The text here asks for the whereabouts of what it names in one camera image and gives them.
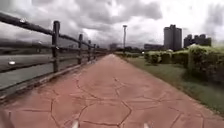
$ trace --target high-rise building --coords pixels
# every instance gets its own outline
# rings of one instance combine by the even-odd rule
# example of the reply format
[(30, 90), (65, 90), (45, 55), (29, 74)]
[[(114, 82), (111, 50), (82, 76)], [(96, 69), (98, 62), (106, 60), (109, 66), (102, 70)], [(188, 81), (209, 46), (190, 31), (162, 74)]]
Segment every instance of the high-rise building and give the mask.
[(207, 38), (205, 34), (201, 34), (200, 36), (195, 35), (194, 38), (192, 38), (192, 35), (188, 35), (187, 37), (184, 38), (184, 48), (187, 48), (192, 44), (211, 46), (212, 39)]
[(182, 30), (176, 25), (164, 28), (164, 48), (173, 51), (182, 49)]

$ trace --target paved walkway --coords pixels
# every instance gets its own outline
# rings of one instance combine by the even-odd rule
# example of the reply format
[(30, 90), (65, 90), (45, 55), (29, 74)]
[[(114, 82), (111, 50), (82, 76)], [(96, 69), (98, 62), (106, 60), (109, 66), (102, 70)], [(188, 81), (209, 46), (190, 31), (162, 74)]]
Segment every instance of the paved walkway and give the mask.
[(221, 117), (114, 55), (5, 109), (16, 128), (70, 128), (74, 120), (81, 128), (224, 128)]

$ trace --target street lamp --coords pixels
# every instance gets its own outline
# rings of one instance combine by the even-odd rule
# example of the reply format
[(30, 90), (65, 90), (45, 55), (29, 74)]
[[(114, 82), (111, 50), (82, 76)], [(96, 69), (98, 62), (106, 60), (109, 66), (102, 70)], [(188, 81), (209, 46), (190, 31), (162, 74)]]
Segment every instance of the street lamp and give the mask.
[(128, 26), (127, 25), (123, 25), (123, 28), (124, 28), (124, 38), (123, 38), (123, 45), (124, 45), (124, 50), (123, 50), (123, 53), (125, 54), (125, 42), (126, 42), (126, 28)]

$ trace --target green shrub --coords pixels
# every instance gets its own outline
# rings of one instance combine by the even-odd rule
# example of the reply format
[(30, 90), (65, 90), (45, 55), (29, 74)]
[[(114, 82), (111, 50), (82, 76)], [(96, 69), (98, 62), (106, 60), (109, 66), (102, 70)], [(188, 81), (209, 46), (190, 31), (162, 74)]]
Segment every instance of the green shrub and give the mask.
[(190, 47), (188, 69), (197, 77), (224, 83), (223, 49), (202, 46)]
[(158, 64), (160, 62), (160, 52), (148, 52), (148, 55), (145, 55), (145, 58), (147, 57), (147, 62), (151, 64)]
[(168, 52), (168, 51), (164, 51), (160, 53), (160, 57), (161, 57), (161, 63), (163, 64), (169, 64), (171, 62), (171, 53), (172, 52)]
[(172, 53), (172, 62), (174, 64), (181, 64), (184, 67), (188, 67), (188, 51), (177, 51)]

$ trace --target cloudy sky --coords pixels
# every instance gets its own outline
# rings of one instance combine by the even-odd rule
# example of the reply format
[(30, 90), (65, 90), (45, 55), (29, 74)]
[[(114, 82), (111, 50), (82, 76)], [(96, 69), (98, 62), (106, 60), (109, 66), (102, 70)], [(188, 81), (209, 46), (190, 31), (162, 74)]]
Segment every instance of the cloudy sky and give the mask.
[[(0, 0), (0, 10), (52, 29), (61, 22), (61, 33), (96, 43), (122, 42), (127, 24), (127, 43), (163, 43), (163, 28), (176, 24), (183, 36), (205, 33), (216, 44), (224, 40), (223, 0)], [(13, 26), (0, 24), (1, 36), (44, 38)]]

